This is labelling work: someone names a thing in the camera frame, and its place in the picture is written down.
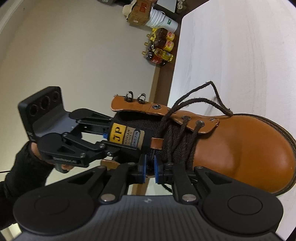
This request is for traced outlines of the person's left hand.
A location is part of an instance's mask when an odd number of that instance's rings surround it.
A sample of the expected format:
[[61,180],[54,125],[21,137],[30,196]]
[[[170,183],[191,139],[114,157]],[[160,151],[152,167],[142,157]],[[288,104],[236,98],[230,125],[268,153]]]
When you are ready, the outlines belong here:
[[[41,153],[39,152],[39,149],[38,149],[38,146],[37,146],[36,143],[31,142],[31,144],[30,144],[30,151],[31,151],[31,152],[33,153],[33,155],[34,155],[36,158],[38,158],[39,160],[44,161],[44,162],[46,162],[46,163],[48,163],[48,164],[51,164],[51,165],[56,166],[56,164],[53,163],[52,161],[50,161],[50,160],[46,160],[46,159],[44,159],[44,158],[42,157],[42,155],[41,155]],[[66,171],[66,172],[69,172],[70,170],[72,170],[72,169],[74,168],[74,167],[71,166],[71,165],[65,165],[65,164],[58,164],[58,166],[59,166],[59,169],[60,169],[60,170],[63,170],[63,171]]]

